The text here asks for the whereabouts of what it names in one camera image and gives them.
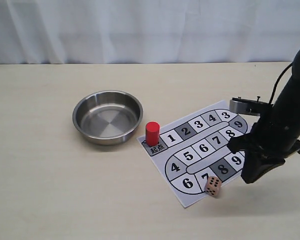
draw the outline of dice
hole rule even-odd
[[[206,181],[204,190],[210,196],[216,197],[221,189],[221,184],[222,182],[218,177],[209,176]]]

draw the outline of wooden table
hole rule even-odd
[[[184,209],[136,140],[148,121],[220,100],[267,102],[287,65],[0,65],[0,240],[300,239],[299,154]],[[137,133],[114,148],[87,143],[72,123],[80,99],[108,89],[144,108]]]

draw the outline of stainless steel bowl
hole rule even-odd
[[[117,145],[126,142],[143,118],[141,103],[129,93],[107,90],[83,98],[74,108],[75,128],[89,142]]]

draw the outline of red cylinder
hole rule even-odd
[[[155,121],[150,121],[145,126],[145,142],[150,147],[159,143],[160,125]]]

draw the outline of white curtain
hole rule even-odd
[[[0,0],[0,64],[291,61],[300,0]]]

